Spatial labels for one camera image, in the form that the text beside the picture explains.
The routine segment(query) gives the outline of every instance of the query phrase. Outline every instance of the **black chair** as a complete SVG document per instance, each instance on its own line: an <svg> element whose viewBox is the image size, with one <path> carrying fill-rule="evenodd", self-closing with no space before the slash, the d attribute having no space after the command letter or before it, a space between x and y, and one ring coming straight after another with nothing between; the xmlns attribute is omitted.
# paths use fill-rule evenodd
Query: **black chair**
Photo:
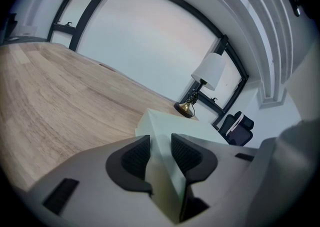
<svg viewBox="0 0 320 227"><path fill-rule="evenodd" d="M227 115L221 128L218 130L220 135L222 135L230 145L244 146L254 136L251 130L254 128L255 123L245 115L238 126L226 134L240 115L241 111L238 111L234 116L231 114Z"/></svg>

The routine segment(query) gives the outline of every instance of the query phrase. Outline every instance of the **lamp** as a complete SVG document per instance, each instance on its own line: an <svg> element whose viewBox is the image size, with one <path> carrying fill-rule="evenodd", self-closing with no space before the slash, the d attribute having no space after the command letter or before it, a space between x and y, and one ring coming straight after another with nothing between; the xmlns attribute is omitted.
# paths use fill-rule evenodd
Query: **lamp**
<svg viewBox="0 0 320 227"><path fill-rule="evenodd" d="M194 114L190 110L190 105L193 105L198 100L198 92L202 86L215 90L221 75L226 66L226 60L224 57L217 53L209 53L203 61L200 63L198 68L191 74L191 77L199 83L196 89L193 89L191 93L188 93L188 98L184 103L179 104L176 102L174 108L183 116L192 118Z"/></svg>

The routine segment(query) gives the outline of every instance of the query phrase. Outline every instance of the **white lampshade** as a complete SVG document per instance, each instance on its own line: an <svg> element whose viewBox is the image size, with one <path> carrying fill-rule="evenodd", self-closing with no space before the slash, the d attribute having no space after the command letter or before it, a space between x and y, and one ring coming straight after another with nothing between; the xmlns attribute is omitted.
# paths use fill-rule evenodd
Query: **white lampshade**
<svg viewBox="0 0 320 227"><path fill-rule="evenodd" d="M199 83L201 83L200 79L204 80L206 82L206 84L203 85L204 87L215 90L225 66L226 60L222 55L209 53L191 76Z"/></svg>

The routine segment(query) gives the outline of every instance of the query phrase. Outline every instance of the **lamp base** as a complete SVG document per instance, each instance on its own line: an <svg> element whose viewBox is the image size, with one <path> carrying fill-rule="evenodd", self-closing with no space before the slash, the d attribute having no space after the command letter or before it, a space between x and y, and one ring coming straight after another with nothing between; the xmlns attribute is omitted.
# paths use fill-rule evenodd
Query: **lamp base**
<svg viewBox="0 0 320 227"><path fill-rule="evenodd" d="M192 113L192 111L190 110L190 102L185 102L185 103L175 103L174 104L174 108L183 116L185 116L186 118L190 119L194 116L194 114Z"/></svg>

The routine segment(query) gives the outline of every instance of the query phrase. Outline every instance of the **wooden tabletop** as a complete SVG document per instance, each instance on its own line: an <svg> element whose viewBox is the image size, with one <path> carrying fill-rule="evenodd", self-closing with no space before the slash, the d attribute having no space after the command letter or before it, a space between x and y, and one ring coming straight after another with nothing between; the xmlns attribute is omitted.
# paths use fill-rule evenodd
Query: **wooden tabletop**
<svg viewBox="0 0 320 227"><path fill-rule="evenodd" d="M70 156L135 136L173 102L59 44L0 47L0 164L27 190Z"/></svg>

